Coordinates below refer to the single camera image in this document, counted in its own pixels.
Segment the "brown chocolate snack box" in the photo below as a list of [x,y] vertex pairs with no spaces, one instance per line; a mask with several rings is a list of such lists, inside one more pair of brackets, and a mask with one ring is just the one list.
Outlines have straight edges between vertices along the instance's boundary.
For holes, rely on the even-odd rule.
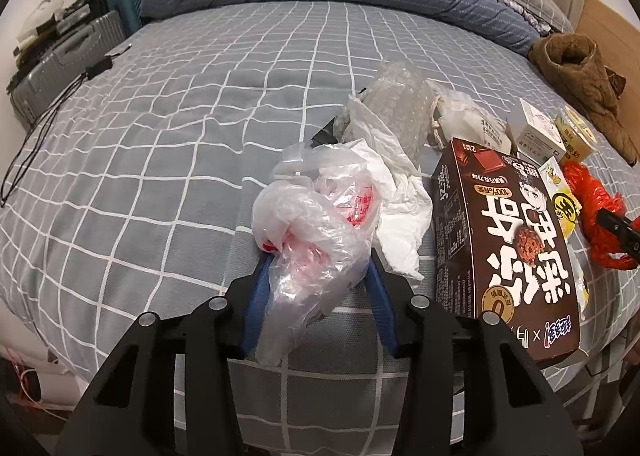
[[502,318],[541,367],[579,348],[570,255],[538,169],[453,138],[432,175],[435,298],[448,311]]

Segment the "yellow cream box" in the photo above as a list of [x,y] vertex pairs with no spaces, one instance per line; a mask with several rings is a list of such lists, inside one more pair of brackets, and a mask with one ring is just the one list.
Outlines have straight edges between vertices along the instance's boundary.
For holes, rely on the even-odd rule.
[[570,105],[565,105],[559,110],[554,124],[564,144],[563,161],[582,163],[598,150],[597,138],[588,121]]

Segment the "clear bubble wrap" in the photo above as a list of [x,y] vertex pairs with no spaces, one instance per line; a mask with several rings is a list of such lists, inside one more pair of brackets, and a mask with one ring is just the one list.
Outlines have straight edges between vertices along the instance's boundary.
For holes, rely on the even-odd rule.
[[384,61],[373,82],[350,97],[335,117],[333,133],[343,142],[355,138],[355,112],[357,104],[363,105],[393,132],[411,163],[419,167],[435,102],[434,89],[421,68],[407,61]]

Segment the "white paper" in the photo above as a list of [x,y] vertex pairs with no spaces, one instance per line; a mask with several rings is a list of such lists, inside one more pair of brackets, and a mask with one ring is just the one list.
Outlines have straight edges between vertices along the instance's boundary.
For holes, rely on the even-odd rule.
[[419,249],[432,222],[433,203],[422,173],[405,153],[393,131],[363,102],[346,105],[344,139],[366,161],[382,203],[374,245],[382,250],[385,268],[420,283]]

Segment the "white drawstring pouch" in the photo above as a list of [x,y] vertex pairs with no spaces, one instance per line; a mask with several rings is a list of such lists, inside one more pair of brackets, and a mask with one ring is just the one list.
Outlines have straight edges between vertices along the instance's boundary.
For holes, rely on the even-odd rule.
[[427,140],[442,150],[451,138],[459,138],[510,154],[512,141],[506,122],[477,105],[469,94],[438,88],[431,108]]

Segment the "white earphone box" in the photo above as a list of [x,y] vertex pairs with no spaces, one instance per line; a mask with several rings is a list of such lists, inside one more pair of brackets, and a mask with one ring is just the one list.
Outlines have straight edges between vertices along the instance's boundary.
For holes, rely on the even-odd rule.
[[518,152],[538,164],[549,158],[561,161],[566,150],[553,121],[533,104],[519,98],[508,118],[509,132]]

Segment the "grey checked bed sheet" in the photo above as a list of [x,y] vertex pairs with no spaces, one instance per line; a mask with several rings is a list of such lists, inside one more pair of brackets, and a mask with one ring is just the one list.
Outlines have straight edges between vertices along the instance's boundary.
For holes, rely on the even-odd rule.
[[[309,141],[383,62],[421,68],[506,121],[524,99],[553,118],[565,100],[524,52],[439,20],[339,1],[270,1],[153,22],[113,67],[58,110],[1,209],[1,299],[85,381],[142,312],[191,312],[253,272],[256,196],[282,150]],[[578,436],[598,440],[631,340],[639,270],[590,263],[570,245],[591,294],[584,364],[546,369]],[[408,361],[380,346],[358,285],[307,329],[284,369],[230,364],[246,442],[276,453],[388,455]]]

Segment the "clear plastic bag red print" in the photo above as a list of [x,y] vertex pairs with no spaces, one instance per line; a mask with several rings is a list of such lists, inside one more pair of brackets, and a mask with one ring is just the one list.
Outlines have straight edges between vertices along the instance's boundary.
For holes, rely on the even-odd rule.
[[363,279],[382,205],[381,165],[364,140],[284,150],[252,213],[255,242],[274,257],[259,363],[278,365]]

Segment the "grey hard-shell suitcase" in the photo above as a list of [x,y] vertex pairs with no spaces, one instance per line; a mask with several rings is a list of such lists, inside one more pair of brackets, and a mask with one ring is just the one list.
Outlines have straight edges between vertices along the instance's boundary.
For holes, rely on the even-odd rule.
[[120,16],[117,11],[110,11],[79,27],[18,82],[11,82],[9,99],[23,128],[29,130],[77,76],[124,40]]

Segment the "small black packet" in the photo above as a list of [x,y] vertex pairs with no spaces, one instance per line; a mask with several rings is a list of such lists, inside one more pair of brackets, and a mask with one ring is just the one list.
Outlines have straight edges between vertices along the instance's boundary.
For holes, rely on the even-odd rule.
[[311,147],[317,147],[326,144],[336,144],[342,141],[345,120],[341,116],[332,118],[326,126],[322,127],[310,140]]

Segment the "brown fleece garment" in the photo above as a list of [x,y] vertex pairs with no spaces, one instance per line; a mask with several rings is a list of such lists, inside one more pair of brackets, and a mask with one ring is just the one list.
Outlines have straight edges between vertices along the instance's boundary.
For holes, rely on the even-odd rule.
[[550,34],[534,42],[528,60],[629,166],[637,164],[639,153],[618,118],[617,96],[594,40],[584,34]]

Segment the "wooden headboard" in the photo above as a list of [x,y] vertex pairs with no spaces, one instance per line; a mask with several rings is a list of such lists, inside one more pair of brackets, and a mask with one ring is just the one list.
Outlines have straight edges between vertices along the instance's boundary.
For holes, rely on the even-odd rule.
[[639,147],[639,31],[600,0],[585,0],[577,31],[597,42],[604,64],[626,78],[618,98],[618,117],[634,146]]

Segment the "yellow white snack wrapper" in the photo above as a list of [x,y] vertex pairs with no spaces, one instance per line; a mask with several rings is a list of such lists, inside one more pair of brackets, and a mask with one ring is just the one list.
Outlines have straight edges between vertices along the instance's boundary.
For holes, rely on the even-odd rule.
[[579,315],[582,320],[585,320],[585,312],[589,303],[589,291],[585,284],[584,271],[582,271],[574,248],[570,245],[570,238],[578,226],[582,205],[570,190],[562,169],[554,157],[550,157],[548,161],[545,161],[538,171],[547,189],[553,211],[558,218],[566,242],[570,264],[574,273]]

